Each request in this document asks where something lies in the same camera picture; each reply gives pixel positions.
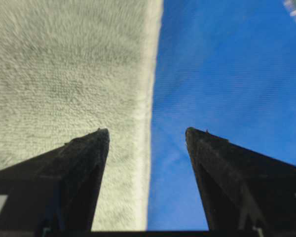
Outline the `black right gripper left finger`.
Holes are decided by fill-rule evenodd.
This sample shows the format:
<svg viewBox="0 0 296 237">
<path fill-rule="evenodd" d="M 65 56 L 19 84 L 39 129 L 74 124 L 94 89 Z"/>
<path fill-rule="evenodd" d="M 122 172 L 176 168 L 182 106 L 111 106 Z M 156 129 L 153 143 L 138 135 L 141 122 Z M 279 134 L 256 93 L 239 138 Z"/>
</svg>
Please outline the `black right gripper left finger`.
<svg viewBox="0 0 296 237">
<path fill-rule="evenodd" d="M 0 170 L 0 237 L 93 237 L 109 151 L 98 129 Z"/>
</svg>

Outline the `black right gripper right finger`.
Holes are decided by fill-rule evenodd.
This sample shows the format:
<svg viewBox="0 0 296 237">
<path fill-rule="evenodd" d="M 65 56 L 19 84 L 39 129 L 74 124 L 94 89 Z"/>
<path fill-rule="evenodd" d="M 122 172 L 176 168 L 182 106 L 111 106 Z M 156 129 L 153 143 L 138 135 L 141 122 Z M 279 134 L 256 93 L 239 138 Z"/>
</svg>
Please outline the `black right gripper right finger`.
<svg viewBox="0 0 296 237">
<path fill-rule="evenodd" d="M 190 127 L 206 237 L 296 237 L 296 166 Z"/>
</svg>

